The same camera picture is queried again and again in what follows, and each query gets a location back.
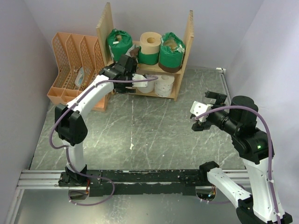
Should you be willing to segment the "white paper roll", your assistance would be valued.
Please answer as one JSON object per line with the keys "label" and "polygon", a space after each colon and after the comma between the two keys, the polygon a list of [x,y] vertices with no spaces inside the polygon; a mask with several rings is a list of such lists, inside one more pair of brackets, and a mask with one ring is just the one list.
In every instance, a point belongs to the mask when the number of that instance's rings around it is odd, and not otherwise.
{"label": "white paper roll", "polygon": [[[149,75],[149,74],[144,75],[144,78],[141,78],[141,75],[137,75],[137,80],[152,79],[152,78],[154,78],[154,76]],[[137,83],[137,85],[138,85],[137,89],[141,93],[149,93],[149,92],[152,92],[154,90],[155,80],[154,81],[148,81],[147,84],[145,82],[140,82],[140,83]]]}
{"label": "white paper roll", "polygon": [[154,92],[162,98],[169,97],[172,93],[175,77],[173,75],[157,75]]}

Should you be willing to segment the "brown green paper roll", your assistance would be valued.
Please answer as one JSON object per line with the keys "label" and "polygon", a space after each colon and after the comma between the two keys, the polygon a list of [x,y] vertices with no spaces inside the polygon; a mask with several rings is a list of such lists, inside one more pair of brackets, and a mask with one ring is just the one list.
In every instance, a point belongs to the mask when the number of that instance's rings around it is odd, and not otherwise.
{"label": "brown green paper roll", "polygon": [[141,34],[139,44],[134,44],[129,55],[135,57],[138,63],[155,65],[159,60],[161,35],[156,32],[145,32]]}

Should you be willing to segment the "green brown roll torn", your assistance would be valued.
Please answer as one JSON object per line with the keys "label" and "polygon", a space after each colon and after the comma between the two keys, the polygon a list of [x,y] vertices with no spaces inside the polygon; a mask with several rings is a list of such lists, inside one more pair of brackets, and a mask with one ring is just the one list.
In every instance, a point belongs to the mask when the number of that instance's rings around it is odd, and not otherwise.
{"label": "green brown roll torn", "polygon": [[158,66],[166,72],[175,73],[181,69],[185,44],[173,32],[162,35]]}

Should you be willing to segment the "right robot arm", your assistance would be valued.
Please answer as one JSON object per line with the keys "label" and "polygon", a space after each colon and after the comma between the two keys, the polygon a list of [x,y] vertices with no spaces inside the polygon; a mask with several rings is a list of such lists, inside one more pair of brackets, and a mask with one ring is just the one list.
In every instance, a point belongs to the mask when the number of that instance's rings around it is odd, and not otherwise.
{"label": "right robot arm", "polygon": [[220,190],[235,206],[243,224],[292,223],[292,216],[284,211],[276,193],[271,134],[254,100],[235,96],[226,106],[225,94],[207,91],[205,97],[215,102],[193,102],[190,109],[190,118],[194,121],[192,130],[203,131],[216,126],[231,136],[249,175],[251,192],[232,181],[214,161],[200,165],[199,182],[205,186],[212,184]]}

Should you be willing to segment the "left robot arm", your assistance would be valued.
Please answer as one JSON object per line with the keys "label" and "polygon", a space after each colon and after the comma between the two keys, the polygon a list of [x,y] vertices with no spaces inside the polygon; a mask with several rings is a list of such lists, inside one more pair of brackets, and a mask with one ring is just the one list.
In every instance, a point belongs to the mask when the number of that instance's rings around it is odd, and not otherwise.
{"label": "left robot arm", "polygon": [[116,63],[102,68],[94,81],[66,105],[55,108],[55,124],[52,132],[57,132],[66,148],[70,161],[65,167],[66,174],[76,186],[87,181],[87,165],[83,155],[83,141],[88,130],[84,119],[95,105],[111,91],[125,93],[131,87],[133,74],[136,73],[137,60],[121,55]]}

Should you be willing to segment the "wooden shelf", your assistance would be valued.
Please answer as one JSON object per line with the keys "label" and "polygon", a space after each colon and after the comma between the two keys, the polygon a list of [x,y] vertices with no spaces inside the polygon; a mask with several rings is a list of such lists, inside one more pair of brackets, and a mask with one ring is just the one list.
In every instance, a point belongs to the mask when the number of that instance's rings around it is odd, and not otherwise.
{"label": "wooden shelf", "polygon": [[153,88],[134,87],[131,90],[133,94],[178,98],[194,38],[193,11],[189,12],[183,39],[173,32],[163,35],[145,32],[136,42],[129,33],[114,28],[110,3],[105,5],[96,30],[105,65],[117,62],[121,55],[129,56],[132,50],[137,72],[158,76],[157,80],[149,83]]}

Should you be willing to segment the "items in organizer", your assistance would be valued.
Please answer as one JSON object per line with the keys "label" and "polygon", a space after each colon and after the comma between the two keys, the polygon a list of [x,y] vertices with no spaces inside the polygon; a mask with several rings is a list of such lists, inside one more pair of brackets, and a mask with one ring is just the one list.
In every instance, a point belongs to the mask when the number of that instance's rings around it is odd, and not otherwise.
{"label": "items in organizer", "polygon": [[89,82],[90,78],[90,69],[88,68],[86,71],[83,67],[77,70],[77,76],[75,78],[75,89],[83,91]]}

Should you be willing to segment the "orange file organizer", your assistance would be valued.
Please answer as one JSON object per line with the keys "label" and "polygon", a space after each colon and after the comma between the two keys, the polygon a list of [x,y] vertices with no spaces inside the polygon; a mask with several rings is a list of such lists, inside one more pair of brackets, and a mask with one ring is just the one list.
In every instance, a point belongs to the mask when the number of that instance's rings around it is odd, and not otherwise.
{"label": "orange file organizer", "polygon": [[48,91],[48,98],[55,105],[66,104],[83,91],[75,89],[77,70],[90,69],[87,87],[105,67],[98,38],[58,32],[52,39],[52,47],[58,67],[58,76]]}

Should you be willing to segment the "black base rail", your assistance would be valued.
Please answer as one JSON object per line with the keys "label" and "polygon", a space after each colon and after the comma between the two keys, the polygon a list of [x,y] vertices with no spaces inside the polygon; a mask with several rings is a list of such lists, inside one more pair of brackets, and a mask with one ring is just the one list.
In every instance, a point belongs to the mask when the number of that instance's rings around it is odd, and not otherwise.
{"label": "black base rail", "polygon": [[79,175],[68,168],[61,173],[60,187],[89,187],[91,197],[113,195],[182,194],[194,196],[196,187],[211,186],[207,173],[218,168],[206,162],[199,169],[88,170]]}

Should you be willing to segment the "aluminium frame rail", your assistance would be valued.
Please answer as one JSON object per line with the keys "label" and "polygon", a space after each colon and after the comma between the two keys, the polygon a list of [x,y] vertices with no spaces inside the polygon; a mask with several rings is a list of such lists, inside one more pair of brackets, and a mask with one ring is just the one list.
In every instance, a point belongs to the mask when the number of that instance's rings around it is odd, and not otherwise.
{"label": "aluminium frame rail", "polygon": [[220,190],[235,207],[243,224],[280,224],[285,217],[279,212],[272,174],[273,147],[268,128],[260,130],[258,107],[246,96],[236,96],[229,106],[226,95],[207,91],[213,104],[194,102],[190,113],[195,132],[216,126],[232,138],[249,175],[251,191],[247,192],[227,176],[219,165],[210,161],[198,169],[169,170],[90,170],[84,162],[83,142],[87,136],[85,118],[96,102],[111,91],[131,92],[134,87],[156,81],[136,73],[135,69],[104,67],[95,80],[74,100],[55,108],[53,132],[58,133],[66,152],[66,167],[58,182],[68,192],[64,203],[58,196],[45,198],[32,195],[28,207],[32,224],[90,224],[100,214],[108,215],[108,207],[117,195],[137,195],[137,207],[127,212],[130,223],[145,217],[153,209],[150,196],[181,195],[197,197],[197,187]]}

